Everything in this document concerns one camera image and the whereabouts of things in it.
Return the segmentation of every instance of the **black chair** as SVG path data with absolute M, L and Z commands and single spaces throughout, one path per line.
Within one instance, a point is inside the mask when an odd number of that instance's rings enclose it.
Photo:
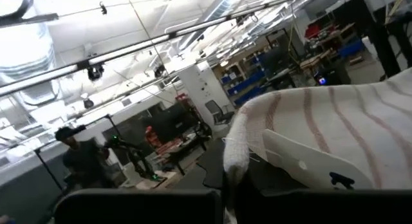
M 215 125 L 228 124 L 232 120 L 234 111 L 227 111 L 226 113 L 223 113 L 219 105 L 214 100 L 206 102 L 205 105 L 211 112 Z

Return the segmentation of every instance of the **monitor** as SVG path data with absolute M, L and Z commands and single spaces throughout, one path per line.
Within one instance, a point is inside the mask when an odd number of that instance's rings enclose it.
M 284 51 L 280 46 L 269 50 L 260 59 L 267 77 L 271 77 L 277 71 L 284 70 L 289 66 L 288 52 Z
M 177 102 L 151 118 L 144 120 L 146 126 L 151 126 L 158 140 L 165 144 L 182 136 L 197 124 L 197 119 L 191 115 L 183 103 Z

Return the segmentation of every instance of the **cable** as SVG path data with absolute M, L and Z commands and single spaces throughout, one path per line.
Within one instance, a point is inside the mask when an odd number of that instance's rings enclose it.
M 290 57 L 297 65 L 299 65 L 299 62 L 298 62 L 298 61 L 292 56 L 292 54 L 290 53 L 290 45 L 292 44 L 292 36 L 293 36 L 293 34 L 294 34 L 293 30 L 294 30 L 294 28 L 295 28 L 295 26 L 296 26 L 293 0 L 292 0 L 292 3 L 290 3 L 290 10 L 291 10 L 291 13 L 292 13 L 292 24 L 290 25 L 290 34 L 289 34 L 289 43 L 288 43 L 288 54 L 289 54 L 289 57 Z
M 117 73 L 119 76 L 121 76 L 123 79 L 125 79 L 125 80 L 127 80 L 127 81 L 129 81 L 129 82 L 131 82 L 131 83 L 133 83 L 134 85 L 136 85 L 136 86 L 138 86 L 139 87 L 139 85 L 138 84 L 136 84 L 135 82 L 133 82 L 132 80 L 130 80 L 130 79 L 128 79 L 126 76 L 124 76 L 123 74 L 121 74 L 121 73 L 119 73 L 119 72 L 117 72 L 116 70 L 113 70 L 115 73 Z M 166 102 L 168 102 L 168 103 L 170 103 L 170 104 L 174 104 L 174 102 L 171 102 L 171 101 L 169 101 L 169 100 L 167 100 L 167 99 L 164 99 L 164 98 L 162 98 L 162 97 L 160 97 L 160 96 L 158 96 L 158 95 L 156 95 L 156 94 L 154 94 L 154 93 L 151 93 L 150 91 L 148 91 L 147 89 L 145 89 L 145 88 L 142 88 L 142 89 L 144 89 L 146 92 L 148 92 L 149 94 L 151 94 L 151 95 L 153 95 L 153 96 L 155 96 L 156 98 L 160 98 L 161 100 L 164 100 L 164 101 L 166 101 Z
M 146 35 L 150 38 L 150 34 L 149 34 L 149 32 L 147 31 L 147 29 L 146 29 L 143 21 L 141 20 L 139 14 L 137 13 L 135 7 L 133 6 L 133 3 L 131 2 L 131 0 L 128 0 L 128 1 L 129 1 L 130 6 L 133 8 L 133 11 L 135 12 L 135 14 L 136 14 L 136 16 L 137 16 L 137 19 L 139 20 L 140 24 L 142 25 L 142 27 L 143 27 L 143 29 L 144 29 L 144 32 L 145 32 Z M 154 44 L 153 40 L 150 39 L 150 41 L 152 42 L 153 48 L 154 48 L 154 50 L 156 51 L 156 54 L 157 54 L 157 56 L 159 57 L 160 62 L 161 62 L 163 65 L 165 65 L 165 63 L 164 63 L 163 60 L 162 60 L 162 56 L 160 56 L 159 51 L 157 50 L 156 45 Z M 167 71 L 166 67 L 165 67 L 165 71 L 166 71 L 167 76 L 169 76 L 170 74 L 169 74 L 169 72 Z M 174 84 L 172 84 L 172 85 L 173 85 L 173 88 L 174 88 L 174 90 L 175 90 L 175 92 L 176 92 L 176 96 L 179 95 L 179 92 L 178 92 L 176 86 L 174 86 Z

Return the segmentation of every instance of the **white blanket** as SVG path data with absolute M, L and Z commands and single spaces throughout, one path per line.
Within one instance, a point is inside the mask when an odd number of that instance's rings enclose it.
M 412 69 L 385 82 L 286 89 L 248 101 L 226 140 L 229 180 L 246 172 L 249 148 L 267 160 L 265 129 L 353 163 L 375 188 L 410 189 Z

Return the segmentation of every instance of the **man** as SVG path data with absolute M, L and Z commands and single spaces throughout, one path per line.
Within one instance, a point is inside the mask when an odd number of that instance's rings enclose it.
M 69 146 L 63 155 L 66 166 L 83 188 L 112 188 L 114 183 L 106 176 L 104 160 L 109 157 L 107 149 L 97 147 L 93 141 L 78 142 L 69 127 L 62 127 L 56 133 L 56 140 Z

